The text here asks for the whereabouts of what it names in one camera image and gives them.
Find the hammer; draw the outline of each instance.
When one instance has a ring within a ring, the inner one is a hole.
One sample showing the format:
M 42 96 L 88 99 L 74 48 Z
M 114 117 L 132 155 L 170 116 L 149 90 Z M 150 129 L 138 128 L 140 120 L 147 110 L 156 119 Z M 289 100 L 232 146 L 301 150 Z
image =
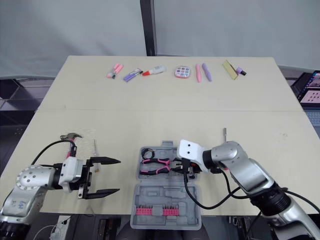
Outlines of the hammer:
M 82 136 L 77 134 L 77 133 L 75 133 L 75 132 L 71 132 L 71 133 L 68 133 L 66 135 L 61 135 L 60 136 L 61 140 L 71 140 L 73 142 L 75 141 L 76 138 L 81 138 L 82 139 Z M 71 150 L 72 150 L 72 144 L 70 144 L 69 152 L 66 155 L 67 158 L 70 156 Z

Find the white cable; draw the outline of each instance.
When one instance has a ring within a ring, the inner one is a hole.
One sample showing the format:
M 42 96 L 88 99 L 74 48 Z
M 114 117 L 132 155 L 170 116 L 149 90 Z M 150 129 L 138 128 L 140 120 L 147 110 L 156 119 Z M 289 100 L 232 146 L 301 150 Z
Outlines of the white cable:
M 44 226 L 43 228 L 41 228 L 34 236 L 33 240 L 36 240 L 36 237 L 38 236 L 38 234 L 43 230 L 46 229 L 48 227 L 55 227 L 56 225 L 48 225 L 48 226 Z
M 55 226 L 55 228 L 53 227 L 52 228 L 52 230 L 51 230 L 51 232 L 50 232 L 50 237 L 49 237 L 49 239 L 51 239 L 51 235 L 52 235 L 52 233 L 54 232 L 54 229 L 58 229 L 59 230 L 59 239 L 61 238 L 61 229 L 58 227 L 58 223 L 56 224 L 56 225 L 54 225 Z

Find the pink highlighter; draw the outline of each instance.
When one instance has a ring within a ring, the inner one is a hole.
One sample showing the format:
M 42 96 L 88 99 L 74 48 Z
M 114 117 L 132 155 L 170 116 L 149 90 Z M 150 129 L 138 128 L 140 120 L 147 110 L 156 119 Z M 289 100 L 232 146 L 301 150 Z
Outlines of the pink highlighter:
M 195 71 L 196 71 L 196 80 L 198 81 L 198 83 L 201 83 L 202 76 L 201 76 L 200 64 L 195 65 Z
M 106 75 L 107 78 L 109 79 L 115 79 L 117 74 L 120 72 L 120 70 L 123 68 L 124 66 L 120 63 L 117 63 L 110 72 L 108 72 L 108 74 Z

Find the beige tabletop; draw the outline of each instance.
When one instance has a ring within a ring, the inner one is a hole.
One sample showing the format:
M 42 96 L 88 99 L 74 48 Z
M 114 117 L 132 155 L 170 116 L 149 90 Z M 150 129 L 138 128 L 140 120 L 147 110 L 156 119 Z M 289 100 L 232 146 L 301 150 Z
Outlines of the beige tabletop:
M 93 154 L 96 139 L 100 156 L 121 161 L 102 166 L 94 173 L 92 190 L 120 188 L 102 199 L 78 200 L 77 192 L 48 191 L 42 212 L 130 214 L 138 167 L 139 149 L 186 139 L 212 148 L 227 139 L 239 142 L 250 158 L 257 160 L 282 187 L 320 205 L 315 191 L 320 169 L 320 141 L 307 116 L 272 58 L 229 57 L 246 76 L 232 80 L 218 57 L 118 57 L 71 56 L 22 136 L 0 179 L 0 204 L 15 184 L 17 174 L 27 167 L 47 144 L 61 134 L 77 132 L 77 157 Z M 116 79 L 106 73 L 124 64 Z M 206 63 L 212 75 L 202 74 L 197 83 L 194 66 Z M 148 70 L 165 65 L 167 72 L 122 80 L 135 68 Z M 192 67 L 191 77 L 173 75 L 178 65 Z M 63 162 L 68 144 L 50 148 L 39 164 Z M 232 188 L 236 184 L 231 179 Z M 196 185 L 200 202 L 212 206 L 227 189 L 222 175 L 202 173 Z M 308 212 L 313 208 L 298 200 Z M 258 209 L 248 199 L 229 199 L 203 215 L 254 215 Z

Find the purple marker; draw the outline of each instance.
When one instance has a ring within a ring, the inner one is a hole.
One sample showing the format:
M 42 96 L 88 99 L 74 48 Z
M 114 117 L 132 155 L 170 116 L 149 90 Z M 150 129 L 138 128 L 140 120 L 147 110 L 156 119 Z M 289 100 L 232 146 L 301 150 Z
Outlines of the purple marker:
M 142 74 L 143 71 L 141 71 L 140 68 L 136 68 L 134 71 L 130 72 L 127 76 L 123 78 L 126 82 L 129 82 L 131 79 L 133 79 L 138 74 Z
M 205 74 L 206 78 L 209 80 L 209 82 L 212 82 L 211 74 L 210 74 L 210 72 L 208 70 L 208 67 L 207 67 L 207 65 L 205 63 L 202 63 L 202 69 L 204 71 L 204 74 Z

